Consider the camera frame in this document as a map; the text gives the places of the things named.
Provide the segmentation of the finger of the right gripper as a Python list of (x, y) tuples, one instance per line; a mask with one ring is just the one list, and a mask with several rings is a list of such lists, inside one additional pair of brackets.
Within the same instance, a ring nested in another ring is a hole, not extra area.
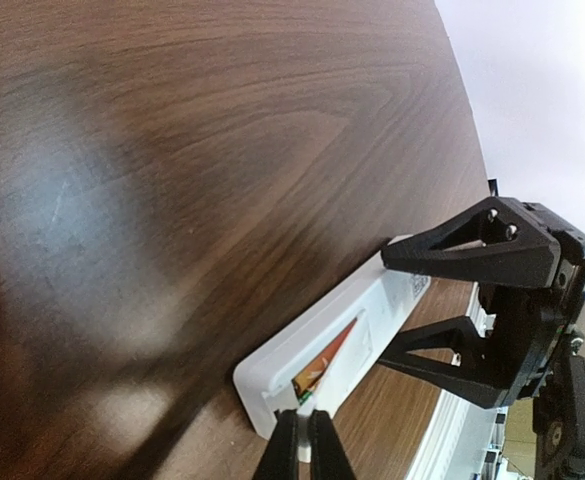
[(510, 406), (517, 399), (513, 378), (488, 346), (470, 317), (457, 316), (397, 333), (377, 363), (483, 409)]
[(487, 197), (435, 228), (385, 245), (384, 266), (420, 275), (527, 289), (547, 288), (558, 240), (507, 197)]

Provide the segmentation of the white remote control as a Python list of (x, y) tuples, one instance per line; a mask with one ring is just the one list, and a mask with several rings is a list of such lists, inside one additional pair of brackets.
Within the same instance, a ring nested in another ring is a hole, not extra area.
[(430, 287), (428, 276), (388, 270), (374, 254), (242, 360), (233, 381), (255, 432), (278, 414), (335, 414)]

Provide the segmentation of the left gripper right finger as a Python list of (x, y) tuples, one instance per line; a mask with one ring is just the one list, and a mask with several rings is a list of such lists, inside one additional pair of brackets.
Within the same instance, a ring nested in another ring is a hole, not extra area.
[(345, 453), (329, 413), (314, 410), (308, 420), (312, 480), (355, 480), (356, 475)]

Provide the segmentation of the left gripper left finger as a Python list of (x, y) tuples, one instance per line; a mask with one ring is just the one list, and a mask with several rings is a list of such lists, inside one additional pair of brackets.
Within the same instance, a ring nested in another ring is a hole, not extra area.
[(259, 461), (253, 480), (298, 479), (299, 419), (295, 410), (285, 410)]

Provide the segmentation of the white battery cover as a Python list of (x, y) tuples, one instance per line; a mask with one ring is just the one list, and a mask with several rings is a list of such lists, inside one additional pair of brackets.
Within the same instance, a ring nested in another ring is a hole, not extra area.
[(298, 447), (297, 458), (300, 462), (309, 464), (311, 461), (311, 418), (317, 406), (317, 399), (310, 396), (296, 411), (298, 420)]

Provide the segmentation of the copper AA battery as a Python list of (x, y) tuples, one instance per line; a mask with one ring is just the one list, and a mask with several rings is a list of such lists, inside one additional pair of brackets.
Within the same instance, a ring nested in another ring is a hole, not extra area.
[(295, 396), (302, 405), (316, 390), (322, 377), (347, 339), (357, 320), (352, 320), (291, 380)]

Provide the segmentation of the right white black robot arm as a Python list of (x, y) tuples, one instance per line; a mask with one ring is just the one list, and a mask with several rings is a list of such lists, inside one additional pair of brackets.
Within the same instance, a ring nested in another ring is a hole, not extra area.
[(477, 284), (490, 332), (468, 316), (431, 323), (398, 333), (378, 362), (485, 409), (539, 393), (585, 305), (585, 234), (539, 203), (487, 197), (381, 259)]

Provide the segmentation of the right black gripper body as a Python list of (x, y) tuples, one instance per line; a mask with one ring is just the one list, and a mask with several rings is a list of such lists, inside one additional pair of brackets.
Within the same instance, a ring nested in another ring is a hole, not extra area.
[(479, 300), (494, 316), (477, 361), (485, 408), (538, 393), (585, 302), (585, 233), (538, 203), (490, 202)]

